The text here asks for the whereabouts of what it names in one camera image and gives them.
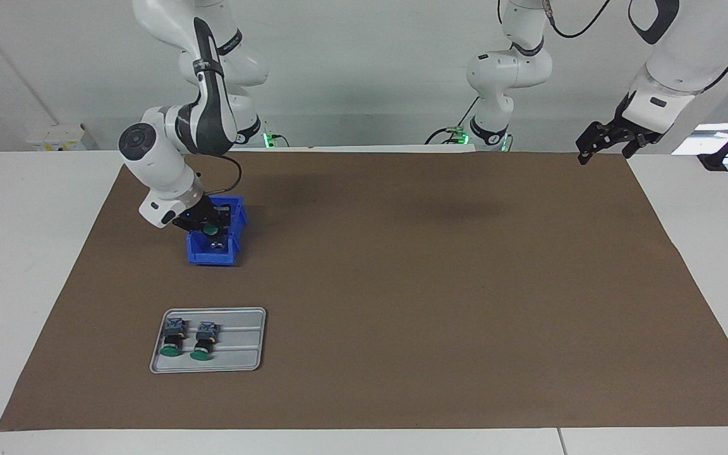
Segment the blue plastic storage bin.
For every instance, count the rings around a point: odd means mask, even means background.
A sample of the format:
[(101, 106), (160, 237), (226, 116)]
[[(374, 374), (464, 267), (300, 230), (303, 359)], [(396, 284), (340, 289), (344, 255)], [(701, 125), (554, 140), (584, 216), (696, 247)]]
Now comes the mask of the blue plastic storage bin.
[(188, 233), (188, 261), (192, 265), (234, 266), (241, 251), (241, 236), (246, 226), (245, 199), (241, 196), (211, 195), (214, 205), (231, 205), (231, 227), (225, 229), (226, 244), (222, 250), (211, 250), (205, 235)]

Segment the white background desk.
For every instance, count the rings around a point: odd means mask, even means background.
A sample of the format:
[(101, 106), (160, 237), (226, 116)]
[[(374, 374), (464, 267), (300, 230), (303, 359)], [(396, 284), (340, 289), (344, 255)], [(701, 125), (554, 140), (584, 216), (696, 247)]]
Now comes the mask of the white background desk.
[(728, 142), (728, 123), (700, 124), (672, 155), (713, 154)]

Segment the silver metal tray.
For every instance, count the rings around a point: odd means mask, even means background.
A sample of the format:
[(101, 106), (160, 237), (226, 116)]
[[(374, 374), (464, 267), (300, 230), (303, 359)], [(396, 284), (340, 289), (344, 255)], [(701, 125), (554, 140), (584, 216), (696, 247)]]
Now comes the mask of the silver metal tray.
[[(162, 345), (160, 333), (167, 318), (183, 318), (187, 322), (182, 354), (174, 358), (159, 354)], [(149, 369), (153, 374), (254, 371), (261, 364), (266, 320), (267, 312), (262, 307), (170, 309), (160, 323)], [(190, 358), (200, 322), (214, 322), (220, 326), (217, 344), (209, 361)]]

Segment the brown table mat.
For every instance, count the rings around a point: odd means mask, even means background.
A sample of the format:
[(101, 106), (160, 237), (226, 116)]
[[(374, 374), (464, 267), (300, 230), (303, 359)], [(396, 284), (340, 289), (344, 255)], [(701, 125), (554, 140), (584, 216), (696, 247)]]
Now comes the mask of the brown table mat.
[[(119, 171), (0, 431), (728, 426), (728, 338), (621, 156), (241, 161), (234, 267)], [(236, 307), (259, 368), (150, 371), (166, 311)]]

